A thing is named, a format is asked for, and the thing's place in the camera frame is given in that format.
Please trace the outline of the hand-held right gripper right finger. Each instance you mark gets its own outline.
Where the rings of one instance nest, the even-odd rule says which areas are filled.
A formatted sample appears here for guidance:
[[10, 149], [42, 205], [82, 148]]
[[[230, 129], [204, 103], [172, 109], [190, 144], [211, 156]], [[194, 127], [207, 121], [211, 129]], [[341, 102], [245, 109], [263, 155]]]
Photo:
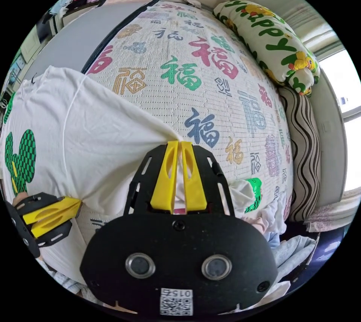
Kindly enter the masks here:
[[207, 201], [192, 143], [181, 142], [186, 213], [206, 210]]

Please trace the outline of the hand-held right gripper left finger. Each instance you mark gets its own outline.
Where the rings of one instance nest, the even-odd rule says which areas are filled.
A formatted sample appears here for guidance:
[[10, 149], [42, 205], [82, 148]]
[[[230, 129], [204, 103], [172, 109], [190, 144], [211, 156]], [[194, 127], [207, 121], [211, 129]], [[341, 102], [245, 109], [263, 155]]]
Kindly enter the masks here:
[[172, 214], [176, 193], [178, 141], [169, 141], [164, 146], [160, 171], [150, 201], [152, 209]]

